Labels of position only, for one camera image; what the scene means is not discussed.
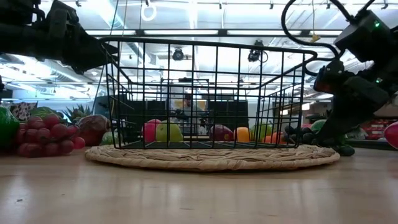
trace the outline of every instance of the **wire basket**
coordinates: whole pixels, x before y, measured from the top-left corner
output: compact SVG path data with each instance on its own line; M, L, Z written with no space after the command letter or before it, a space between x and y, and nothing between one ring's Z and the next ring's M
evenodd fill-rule
M316 52L129 37L102 41L119 52L106 53L111 61L106 84L115 148L298 146L283 132L286 126L301 126L303 65L316 58ZM128 46L137 54L126 53ZM154 49L168 53L151 55ZM171 54L174 49L181 50ZM160 58L163 65L155 66ZM197 60L207 63L199 67Z

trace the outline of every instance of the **grapes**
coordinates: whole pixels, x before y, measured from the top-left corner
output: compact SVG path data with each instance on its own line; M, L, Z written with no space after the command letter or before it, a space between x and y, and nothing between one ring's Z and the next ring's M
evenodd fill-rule
M85 147L85 140L76 137L79 126L69 127L60 123L55 114L47 115L44 121L31 116L27 124L20 124L15 142L18 143L18 155L22 157L61 156L74 149Z
M36 158L44 155L44 151L39 144L33 143L26 146L27 157Z
M83 149L86 146L85 140L81 137L76 137L73 143L75 143L75 149Z
M43 121L42 118L38 117L38 116L31 116L28 120L27 120L27 126L28 128L31 128L32 124L36 121Z
M62 154L60 147L57 143L51 142L48 143L45 147L45 155L46 156L59 156Z
M60 118L56 114L49 114L44 118L43 122L48 129L51 129L54 125L60 123Z
M26 133L25 129L18 130L18 133L17 133L17 144L18 145L21 145L22 143L25 142L25 133Z
M32 124L30 124L29 128L39 130L40 128L46 128L46 125L44 124L43 121L35 121Z
M26 131L25 133L25 141L27 143L36 143L37 142L37 138L36 138L36 134L37 134L36 129L29 129Z
M51 138L51 132L47 128L41 128L36 133L36 141L41 144L49 142L50 138Z
M68 135L68 136L72 136L72 135L74 135L78 130L79 130L79 126L77 126L77 125L71 125L71 126L68 127L67 135Z
M27 129L27 124L19 123L19 129Z
M27 143L22 143L19 147L18 147L18 155L20 156L24 156L27 157L27 151L26 151L26 147L27 147Z
M68 154L72 152L73 148L75 147L73 141L71 140L64 140L60 144L61 150L64 154Z
M61 139L68 134L68 128L63 124L54 125L50 131L51 136L53 136L55 139Z

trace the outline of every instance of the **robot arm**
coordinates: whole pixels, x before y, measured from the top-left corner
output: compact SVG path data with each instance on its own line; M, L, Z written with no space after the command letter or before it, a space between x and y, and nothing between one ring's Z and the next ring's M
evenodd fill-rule
M333 94L333 109L317 139L346 134L353 127L371 119L398 91L398 35L373 12L362 11L356 23L347 27L335 40L340 50L348 49L361 62L374 65L353 74L343 62L331 61L320 69L314 90Z
M0 52L59 60L80 74L110 61L103 47L117 53L116 47L85 32L74 8L54 0L45 17L39 4L40 0L0 0Z

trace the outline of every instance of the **round straw mat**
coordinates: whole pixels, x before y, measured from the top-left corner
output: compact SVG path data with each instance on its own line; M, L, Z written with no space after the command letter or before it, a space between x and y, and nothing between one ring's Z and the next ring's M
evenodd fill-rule
M337 161L333 149L303 145L296 149L115 149L86 150L89 160L126 167L213 172L221 170L292 170Z

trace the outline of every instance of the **wooden table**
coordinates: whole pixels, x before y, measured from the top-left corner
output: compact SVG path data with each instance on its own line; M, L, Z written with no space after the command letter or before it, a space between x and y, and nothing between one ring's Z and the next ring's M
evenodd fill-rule
M71 156L0 158L1 224L398 223L398 152L357 149L331 166L194 174Z

